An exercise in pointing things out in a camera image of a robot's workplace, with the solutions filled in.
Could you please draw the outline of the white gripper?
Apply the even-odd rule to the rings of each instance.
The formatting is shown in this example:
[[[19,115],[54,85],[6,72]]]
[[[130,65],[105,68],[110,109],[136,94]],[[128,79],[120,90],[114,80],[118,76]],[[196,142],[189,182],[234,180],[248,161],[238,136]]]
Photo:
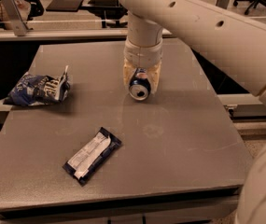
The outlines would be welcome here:
[[[129,40],[125,41],[123,84],[129,89],[130,80],[136,67],[148,68],[151,93],[154,94],[159,86],[161,73],[162,42],[153,47],[140,47]]]

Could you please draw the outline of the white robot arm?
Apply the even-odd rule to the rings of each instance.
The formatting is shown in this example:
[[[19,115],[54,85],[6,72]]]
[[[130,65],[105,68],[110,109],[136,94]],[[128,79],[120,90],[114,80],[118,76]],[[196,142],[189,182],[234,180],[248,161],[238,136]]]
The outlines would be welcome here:
[[[266,106],[266,24],[200,0],[119,1],[129,11],[126,64],[160,64],[165,28]],[[247,175],[235,224],[266,224],[266,145]]]

